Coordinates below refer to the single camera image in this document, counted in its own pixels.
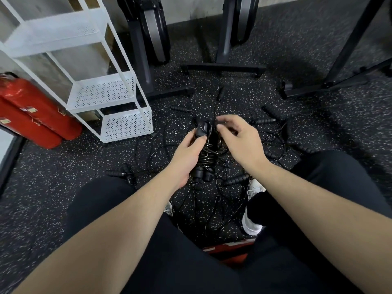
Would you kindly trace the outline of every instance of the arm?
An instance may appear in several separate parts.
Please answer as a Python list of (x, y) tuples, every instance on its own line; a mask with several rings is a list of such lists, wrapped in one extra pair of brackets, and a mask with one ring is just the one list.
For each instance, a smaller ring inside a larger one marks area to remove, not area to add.
[(365, 293), (392, 291), (392, 220), (335, 195), (268, 161), (255, 128), (219, 116), (233, 157), (284, 208), (317, 249)]
[(150, 241), (165, 205), (184, 186), (206, 138), (189, 132), (170, 164), (144, 187), (46, 258), (14, 294), (118, 294)]

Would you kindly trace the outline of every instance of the red cylinder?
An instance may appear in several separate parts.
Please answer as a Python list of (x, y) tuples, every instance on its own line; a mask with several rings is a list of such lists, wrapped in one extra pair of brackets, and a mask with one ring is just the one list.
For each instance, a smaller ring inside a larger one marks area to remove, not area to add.
[(74, 118), (62, 113), (53, 101), (36, 86), (23, 78), (7, 80), (2, 96), (66, 140), (81, 134), (82, 126)]
[(0, 123), (44, 148), (54, 148), (62, 141), (59, 135), (1, 97)]

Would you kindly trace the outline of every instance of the leg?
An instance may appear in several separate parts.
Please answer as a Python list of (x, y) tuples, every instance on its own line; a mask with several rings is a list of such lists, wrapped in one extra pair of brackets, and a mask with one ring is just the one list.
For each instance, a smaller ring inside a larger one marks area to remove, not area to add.
[[(391, 209), (366, 171), (345, 153), (326, 151), (314, 154), (298, 163), (292, 172), (339, 196), (392, 217)], [(260, 233), (254, 252), (245, 262), (243, 283), (251, 284), (252, 275), (257, 272), (258, 275), (267, 275), (269, 287), (273, 287), (274, 282), (283, 281), (291, 289), (360, 292), (322, 256), (270, 194), (257, 194), (248, 202), (247, 209), (253, 222), (267, 227)]]
[[(123, 202), (135, 189), (119, 178), (95, 179), (67, 211), (65, 239)], [(122, 293), (239, 293), (238, 274), (196, 247), (163, 214)]]

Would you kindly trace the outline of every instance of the person's left arm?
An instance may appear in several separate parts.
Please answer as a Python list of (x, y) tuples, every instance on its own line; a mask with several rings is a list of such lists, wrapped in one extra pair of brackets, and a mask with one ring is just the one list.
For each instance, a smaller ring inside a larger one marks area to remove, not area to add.
[(47, 257), (14, 294), (119, 294), (135, 270), (170, 197), (188, 180), (206, 137), (189, 132), (169, 165), (144, 187)]

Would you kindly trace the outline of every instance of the forearm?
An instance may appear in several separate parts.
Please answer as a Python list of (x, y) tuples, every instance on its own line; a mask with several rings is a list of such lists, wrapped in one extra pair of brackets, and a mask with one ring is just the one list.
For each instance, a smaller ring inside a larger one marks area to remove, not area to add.
[(366, 293), (392, 288), (392, 220), (263, 161), (249, 169), (318, 250)]
[(120, 293), (177, 189), (177, 180), (166, 168), (59, 247), (14, 293)]

